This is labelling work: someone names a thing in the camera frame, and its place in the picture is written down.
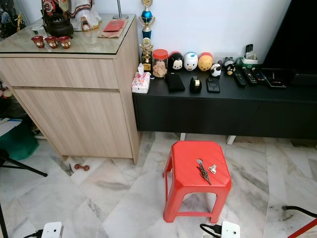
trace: cabinet drawer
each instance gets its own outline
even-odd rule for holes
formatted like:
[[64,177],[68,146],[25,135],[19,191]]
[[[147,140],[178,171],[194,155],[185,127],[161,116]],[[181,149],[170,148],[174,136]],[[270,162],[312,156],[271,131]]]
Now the cabinet drawer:
[[120,93],[16,89],[60,154],[132,158]]
[[111,59],[2,58],[11,86],[118,89]]

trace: power cord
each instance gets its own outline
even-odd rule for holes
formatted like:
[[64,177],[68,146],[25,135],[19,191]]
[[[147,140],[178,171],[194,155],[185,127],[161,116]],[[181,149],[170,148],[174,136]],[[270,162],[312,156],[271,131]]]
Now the power cord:
[[304,208],[301,208],[301,207],[297,207],[297,206],[282,206],[282,209],[284,211],[286,211],[286,210],[297,210],[297,211],[300,211],[302,213],[305,213],[306,215],[309,215],[311,217],[317,218],[317,214],[316,213],[312,213],[312,212],[307,211],[307,210],[305,210]]
[[42,236],[42,233],[43,233],[43,230],[38,230],[37,232],[31,234],[31,235],[28,235],[24,238],[28,238],[28,237],[36,237],[36,238],[41,238]]
[[[221,237],[221,228],[222,228],[222,226],[220,226],[220,225],[211,226],[211,225],[207,225],[207,224],[200,224],[199,226],[200,226],[200,228],[201,228],[203,231],[205,231],[205,232],[207,232],[208,234],[214,236],[215,238],[220,238],[220,237]],[[209,229],[214,230],[214,232],[215,232],[215,233],[218,233],[218,235],[212,233],[211,231],[208,231],[205,227],[208,227]]]

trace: black tv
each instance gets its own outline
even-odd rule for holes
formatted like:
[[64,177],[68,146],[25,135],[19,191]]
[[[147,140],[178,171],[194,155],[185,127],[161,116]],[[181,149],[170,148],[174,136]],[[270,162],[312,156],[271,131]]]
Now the black tv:
[[317,85],[317,4],[292,0],[262,68],[287,72],[292,84]]

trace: red cup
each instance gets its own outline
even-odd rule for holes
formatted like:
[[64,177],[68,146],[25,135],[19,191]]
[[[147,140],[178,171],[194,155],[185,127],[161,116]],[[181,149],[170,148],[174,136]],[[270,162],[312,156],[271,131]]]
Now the red cup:
[[59,40],[61,46],[63,46],[65,49],[68,49],[70,47],[69,36],[61,36],[61,37],[59,37],[58,40]]
[[34,37],[31,38],[31,40],[34,42],[34,44],[38,48],[43,48],[44,47],[43,36],[34,36]]
[[56,36],[47,36],[45,38],[45,40],[52,49],[55,49],[57,47],[57,37]]

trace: white leg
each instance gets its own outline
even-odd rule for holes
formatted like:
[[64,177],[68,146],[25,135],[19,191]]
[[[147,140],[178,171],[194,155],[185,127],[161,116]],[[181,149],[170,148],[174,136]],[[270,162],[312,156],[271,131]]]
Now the white leg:
[[227,145],[232,145],[232,143],[234,142],[234,139],[236,138],[235,135],[229,135],[227,138]]
[[185,140],[186,133],[180,133],[180,140]]

